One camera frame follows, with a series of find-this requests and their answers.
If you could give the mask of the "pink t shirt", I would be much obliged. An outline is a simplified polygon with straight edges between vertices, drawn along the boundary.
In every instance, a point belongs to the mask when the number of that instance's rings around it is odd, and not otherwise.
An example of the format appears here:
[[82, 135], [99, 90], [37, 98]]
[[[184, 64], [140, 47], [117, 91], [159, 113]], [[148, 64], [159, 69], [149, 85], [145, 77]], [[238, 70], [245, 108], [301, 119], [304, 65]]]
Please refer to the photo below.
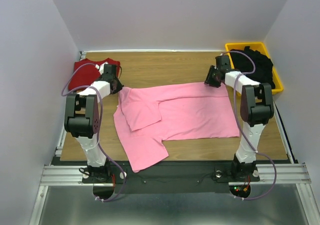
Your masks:
[[124, 87], [113, 115], [131, 169], [138, 173], [169, 156], [164, 141], [239, 137], [224, 85], [201, 82]]

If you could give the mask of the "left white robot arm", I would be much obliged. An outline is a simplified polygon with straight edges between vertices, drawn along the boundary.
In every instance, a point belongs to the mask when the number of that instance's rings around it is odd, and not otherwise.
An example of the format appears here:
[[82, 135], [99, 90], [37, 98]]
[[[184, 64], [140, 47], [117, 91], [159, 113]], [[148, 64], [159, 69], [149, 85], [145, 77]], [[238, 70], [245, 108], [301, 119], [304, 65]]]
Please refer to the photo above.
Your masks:
[[64, 129], [71, 133], [87, 159], [87, 167], [79, 171], [86, 179], [107, 182], [111, 178], [108, 156], [100, 145], [99, 133], [103, 115], [103, 98], [123, 88], [116, 72], [102, 73], [90, 85], [82, 85], [62, 96], [66, 97]]

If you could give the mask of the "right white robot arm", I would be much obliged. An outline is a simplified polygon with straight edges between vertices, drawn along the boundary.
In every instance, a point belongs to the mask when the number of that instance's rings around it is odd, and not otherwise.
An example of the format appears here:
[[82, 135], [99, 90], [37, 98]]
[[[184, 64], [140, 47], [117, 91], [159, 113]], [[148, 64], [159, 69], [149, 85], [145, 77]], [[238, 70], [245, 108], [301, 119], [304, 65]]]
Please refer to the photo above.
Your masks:
[[213, 65], [209, 68], [204, 84], [215, 88], [225, 84], [241, 94], [239, 111], [243, 125], [240, 130], [240, 144], [231, 165], [216, 170], [217, 181], [241, 182], [247, 178], [258, 181], [258, 145], [265, 126], [274, 116], [271, 85], [256, 82], [240, 71]]

